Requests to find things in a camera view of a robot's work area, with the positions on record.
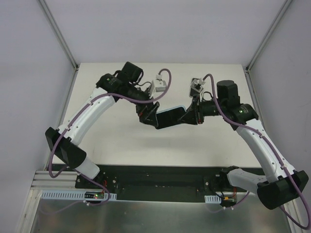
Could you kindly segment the light blue phone case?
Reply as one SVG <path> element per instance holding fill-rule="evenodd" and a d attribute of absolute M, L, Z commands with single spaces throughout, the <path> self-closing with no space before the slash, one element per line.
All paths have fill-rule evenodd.
<path fill-rule="evenodd" d="M 168 111 L 175 110 L 175 109 L 182 109 L 182 111 L 183 111 L 183 112 L 185 112 L 185 111 L 186 111 L 185 106 L 183 106 L 183 105 L 179 105 L 179 106 L 176 106 L 176 107 L 171 107 L 171 108 L 169 108 L 169 109 L 165 109 L 165 110 L 157 111 L 157 114 L 164 113 L 164 112 L 168 112 Z"/>

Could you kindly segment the black smartphone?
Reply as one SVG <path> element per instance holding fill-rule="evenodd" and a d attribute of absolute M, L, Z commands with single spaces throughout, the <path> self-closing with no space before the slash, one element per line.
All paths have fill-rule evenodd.
<path fill-rule="evenodd" d="M 168 112 L 156 114 L 158 120 L 157 130 L 168 128 L 171 126 L 179 125 L 180 123 L 177 120 L 184 114 L 185 112 L 182 109 L 175 109 Z"/>

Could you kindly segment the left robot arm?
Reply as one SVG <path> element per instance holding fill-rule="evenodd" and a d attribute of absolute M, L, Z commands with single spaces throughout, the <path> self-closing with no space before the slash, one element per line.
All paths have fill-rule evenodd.
<path fill-rule="evenodd" d="M 95 84 L 95 88 L 86 102 L 77 112 L 57 129 L 49 127 L 45 136 L 50 148 L 48 164 L 49 175 L 52 178 L 59 176 L 53 174 L 52 161 L 57 156 L 68 168 L 71 168 L 86 178 L 101 183 L 103 173 L 100 168 L 79 148 L 83 137 L 99 117 L 119 100 L 127 100 L 136 106 L 136 114 L 140 122 L 147 125 L 158 126 L 156 112 L 159 108 L 159 98 L 154 97 L 156 86 L 164 89 L 165 95 L 170 83 L 162 80 L 162 73 L 158 72 L 151 86 L 142 90 L 139 81 L 144 71 L 142 68 L 126 62 L 121 70 L 103 75 Z"/>

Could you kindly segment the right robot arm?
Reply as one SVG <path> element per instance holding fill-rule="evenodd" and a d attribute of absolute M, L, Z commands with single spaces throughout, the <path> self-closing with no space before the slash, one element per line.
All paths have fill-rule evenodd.
<path fill-rule="evenodd" d="M 256 194 L 270 210 L 300 197 L 309 180 L 308 175 L 303 170 L 297 171 L 275 148 L 253 107 L 240 102 L 234 81 L 217 82 L 217 92 L 211 95 L 211 100 L 202 98 L 204 83 L 203 79 L 192 79 L 192 102 L 178 121 L 198 125 L 207 116 L 225 115 L 232 129 L 249 146 L 264 172 L 260 176 L 230 166 L 220 172 L 221 185 L 239 187 Z"/>

